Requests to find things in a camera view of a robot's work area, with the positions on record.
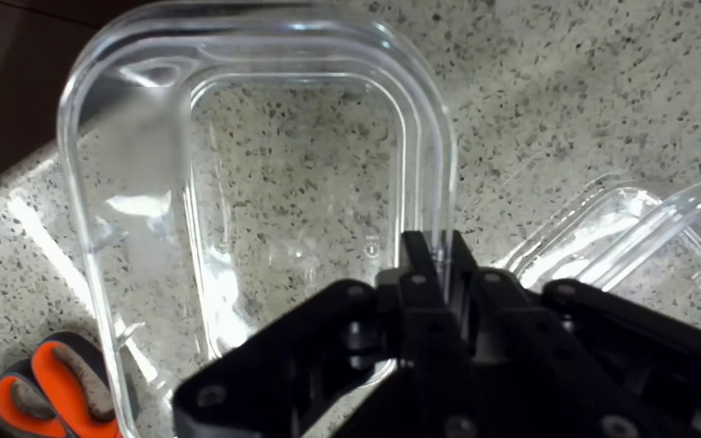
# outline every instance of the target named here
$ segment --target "clear plastic container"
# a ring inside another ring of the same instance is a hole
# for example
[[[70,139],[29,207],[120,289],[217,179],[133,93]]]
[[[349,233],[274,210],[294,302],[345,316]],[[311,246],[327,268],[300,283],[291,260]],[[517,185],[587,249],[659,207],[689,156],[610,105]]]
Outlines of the clear plastic container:
[[[170,435],[183,378],[372,283],[403,228],[445,251],[447,112],[401,35],[345,10],[133,10],[80,53],[58,147],[125,435]]]
[[[701,183],[657,199],[625,179],[604,179],[507,268],[534,289],[579,278],[701,329]]]

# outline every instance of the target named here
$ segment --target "transparent plastic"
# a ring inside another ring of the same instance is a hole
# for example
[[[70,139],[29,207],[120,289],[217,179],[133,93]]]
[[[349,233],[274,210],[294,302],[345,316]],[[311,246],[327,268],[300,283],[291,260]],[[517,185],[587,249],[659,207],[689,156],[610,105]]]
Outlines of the transparent plastic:
[[[317,5],[148,5],[103,29],[58,148],[125,435],[339,278],[422,228],[440,263],[455,144],[417,48]]]
[[[701,327],[701,183],[665,199],[629,185],[592,189],[602,195],[564,210],[507,266],[535,289],[579,278]]]

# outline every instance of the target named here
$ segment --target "granite countertop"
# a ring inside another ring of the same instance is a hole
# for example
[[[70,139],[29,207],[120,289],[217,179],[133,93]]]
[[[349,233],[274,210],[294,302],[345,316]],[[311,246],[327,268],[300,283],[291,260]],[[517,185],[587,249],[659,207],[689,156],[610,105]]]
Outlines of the granite countertop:
[[[701,179],[701,2],[351,5],[433,66],[459,144],[455,228],[480,263],[604,175],[659,195]],[[96,333],[61,185],[54,147],[0,177],[0,369],[57,329]]]

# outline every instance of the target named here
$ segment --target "kitchen counter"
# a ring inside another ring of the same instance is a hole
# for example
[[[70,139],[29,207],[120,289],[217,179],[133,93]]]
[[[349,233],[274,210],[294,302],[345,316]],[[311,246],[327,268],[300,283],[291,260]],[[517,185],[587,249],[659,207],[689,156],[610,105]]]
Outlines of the kitchen counter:
[[[604,175],[659,195],[701,179],[701,2],[354,8],[411,37],[435,70],[459,144],[455,228],[480,263]],[[61,185],[54,147],[0,177],[0,369],[57,329],[96,331]]]

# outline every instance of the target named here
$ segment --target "scissors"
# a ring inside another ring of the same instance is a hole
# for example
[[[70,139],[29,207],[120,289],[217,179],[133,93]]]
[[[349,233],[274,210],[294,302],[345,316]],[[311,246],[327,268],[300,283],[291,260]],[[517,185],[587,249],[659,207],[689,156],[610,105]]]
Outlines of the scissors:
[[[40,342],[32,361],[0,378],[0,418],[40,438],[120,438],[103,352],[77,333],[54,333]]]

